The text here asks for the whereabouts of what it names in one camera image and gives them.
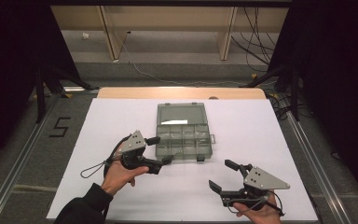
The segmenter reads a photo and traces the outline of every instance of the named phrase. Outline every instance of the white table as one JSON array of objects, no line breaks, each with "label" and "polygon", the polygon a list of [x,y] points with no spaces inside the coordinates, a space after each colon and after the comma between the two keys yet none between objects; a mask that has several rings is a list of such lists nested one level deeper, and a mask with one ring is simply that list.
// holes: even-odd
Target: white table
[{"label": "white table", "polygon": [[[102,170],[84,179],[80,172],[105,160],[121,138],[140,130],[156,135],[157,108],[163,103],[205,103],[210,132],[215,135],[212,157],[202,163],[175,162],[159,175],[141,175],[136,187],[124,187],[111,202],[108,220],[123,222],[243,222],[223,207],[208,180],[223,190],[243,187],[242,177],[224,160],[256,165],[291,185],[276,190],[282,199],[282,220],[315,222],[317,217],[304,189],[269,100],[135,100],[94,99],[76,147],[57,190],[48,218],[54,219],[73,198],[82,197],[91,183],[101,184]],[[155,158],[155,147],[144,155]]]}]

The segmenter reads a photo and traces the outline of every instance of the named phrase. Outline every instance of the human hand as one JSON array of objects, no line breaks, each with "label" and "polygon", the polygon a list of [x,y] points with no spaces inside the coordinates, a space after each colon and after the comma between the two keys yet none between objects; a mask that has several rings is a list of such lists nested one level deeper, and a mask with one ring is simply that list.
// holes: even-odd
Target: human hand
[{"label": "human hand", "polygon": [[133,170],[127,170],[120,161],[113,161],[107,171],[101,188],[108,194],[114,196],[127,183],[135,186],[135,177],[149,171],[147,166],[140,166]]},{"label": "human hand", "polygon": [[[276,206],[274,194],[270,194],[267,202]],[[268,205],[264,205],[260,210],[249,210],[248,206],[243,203],[234,203],[234,208],[238,210],[237,217],[247,216],[255,224],[278,224],[281,219],[277,210]]]}]

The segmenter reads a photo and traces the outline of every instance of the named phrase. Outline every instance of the person's arm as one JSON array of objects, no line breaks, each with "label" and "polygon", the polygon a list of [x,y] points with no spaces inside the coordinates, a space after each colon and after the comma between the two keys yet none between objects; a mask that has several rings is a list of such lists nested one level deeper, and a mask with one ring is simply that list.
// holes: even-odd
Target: person's arm
[{"label": "person's arm", "polygon": [[[275,196],[269,195],[268,202],[276,205]],[[277,210],[268,205],[264,205],[260,210],[249,210],[243,203],[234,203],[234,208],[238,210],[237,217],[247,216],[254,224],[281,224],[281,217]]]},{"label": "person's arm", "polygon": [[127,170],[120,161],[112,162],[101,186],[92,184],[83,198],[74,198],[61,210],[54,223],[104,223],[102,211],[113,200],[113,196],[127,183],[134,187],[135,177],[148,170],[145,166]]}]

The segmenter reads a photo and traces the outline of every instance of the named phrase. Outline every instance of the black sleeve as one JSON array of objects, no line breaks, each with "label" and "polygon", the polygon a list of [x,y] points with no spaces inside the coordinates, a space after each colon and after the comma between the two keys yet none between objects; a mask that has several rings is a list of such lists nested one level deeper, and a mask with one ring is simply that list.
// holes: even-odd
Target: black sleeve
[{"label": "black sleeve", "polygon": [[113,196],[92,184],[83,198],[74,198],[61,210],[54,223],[104,223],[102,211],[112,200]]}]

